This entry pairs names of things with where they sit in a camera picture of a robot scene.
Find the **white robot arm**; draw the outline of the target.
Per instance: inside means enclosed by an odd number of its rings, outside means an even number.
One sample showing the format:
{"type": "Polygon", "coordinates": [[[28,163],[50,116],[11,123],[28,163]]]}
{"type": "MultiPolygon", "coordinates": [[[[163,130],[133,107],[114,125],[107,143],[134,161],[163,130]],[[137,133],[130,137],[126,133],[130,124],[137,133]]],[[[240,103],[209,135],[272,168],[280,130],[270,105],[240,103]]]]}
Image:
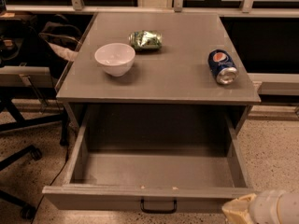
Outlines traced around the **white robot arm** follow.
{"type": "Polygon", "coordinates": [[[229,224],[299,224],[299,194],[265,190],[231,200],[221,210],[229,224]]]}

